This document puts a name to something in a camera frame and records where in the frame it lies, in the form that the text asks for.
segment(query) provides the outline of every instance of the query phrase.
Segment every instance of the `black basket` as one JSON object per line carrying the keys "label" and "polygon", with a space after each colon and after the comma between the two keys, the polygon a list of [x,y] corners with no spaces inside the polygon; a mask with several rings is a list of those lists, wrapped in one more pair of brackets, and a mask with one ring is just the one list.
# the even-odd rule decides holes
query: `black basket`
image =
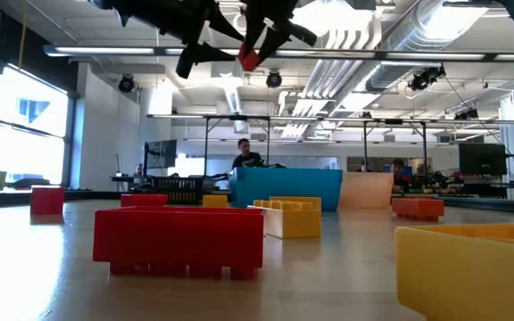
{"label": "black basket", "polygon": [[203,177],[150,177],[155,193],[168,195],[168,204],[198,205],[203,199]]}

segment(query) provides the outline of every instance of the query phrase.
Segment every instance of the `floor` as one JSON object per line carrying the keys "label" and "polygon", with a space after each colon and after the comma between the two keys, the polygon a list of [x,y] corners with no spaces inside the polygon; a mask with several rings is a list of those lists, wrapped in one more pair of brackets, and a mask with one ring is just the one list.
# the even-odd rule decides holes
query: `floor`
{"label": "floor", "polygon": [[[0,320],[423,320],[397,303],[394,228],[387,211],[325,213],[321,240],[265,239],[257,281],[109,277],[92,261],[94,211],[64,221],[0,209]],[[447,208],[444,223],[514,222],[514,214]]]}

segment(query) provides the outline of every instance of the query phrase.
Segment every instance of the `red plastic bin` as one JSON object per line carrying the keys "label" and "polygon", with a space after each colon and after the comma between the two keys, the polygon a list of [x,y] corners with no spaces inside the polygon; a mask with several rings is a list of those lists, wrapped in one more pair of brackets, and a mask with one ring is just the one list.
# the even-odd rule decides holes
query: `red plastic bin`
{"label": "red plastic bin", "polygon": [[123,194],[120,196],[120,206],[166,206],[168,195],[164,194]]}
{"label": "red plastic bin", "polygon": [[444,201],[430,199],[394,198],[392,211],[398,218],[435,220],[444,215]]}
{"label": "red plastic bin", "polygon": [[61,186],[33,186],[31,215],[62,214],[64,188]]}
{"label": "red plastic bin", "polygon": [[113,274],[254,278],[263,265],[261,210],[134,207],[95,214],[93,260]]}

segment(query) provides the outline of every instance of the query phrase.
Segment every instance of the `person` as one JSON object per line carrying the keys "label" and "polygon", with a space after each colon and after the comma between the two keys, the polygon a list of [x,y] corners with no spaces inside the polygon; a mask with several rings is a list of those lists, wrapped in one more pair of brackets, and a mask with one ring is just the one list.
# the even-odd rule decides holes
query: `person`
{"label": "person", "polygon": [[403,177],[403,160],[395,159],[392,162],[392,172],[394,173],[393,193],[407,193],[410,190],[410,182]]}
{"label": "person", "polygon": [[357,172],[373,172],[372,169],[367,169],[369,165],[370,165],[369,162],[364,164],[364,160],[362,160],[362,167],[360,169],[358,169]]}
{"label": "person", "polygon": [[241,151],[241,154],[233,160],[232,169],[238,167],[252,167],[261,161],[261,156],[257,152],[251,152],[251,145],[247,138],[241,138],[237,142],[237,148]]}

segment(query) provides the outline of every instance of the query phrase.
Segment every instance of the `yellow lego brick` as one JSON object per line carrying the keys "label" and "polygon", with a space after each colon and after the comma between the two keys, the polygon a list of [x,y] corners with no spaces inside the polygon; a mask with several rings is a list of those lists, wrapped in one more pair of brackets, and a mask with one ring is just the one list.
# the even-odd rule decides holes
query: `yellow lego brick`
{"label": "yellow lego brick", "polygon": [[435,321],[514,320],[514,224],[398,227],[398,301]]}
{"label": "yellow lego brick", "polygon": [[271,196],[269,199],[272,201],[309,202],[312,203],[314,210],[322,209],[322,199],[320,197]]}
{"label": "yellow lego brick", "polygon": [[203,207],[223,209],[228,206],[228,197],[226,195],[204,195]]}
{"label": "yellow lego brick", "polygon": [[320,210],[309,202],[254,201],[265,209],[265,233],[278,238],[320,237]]}

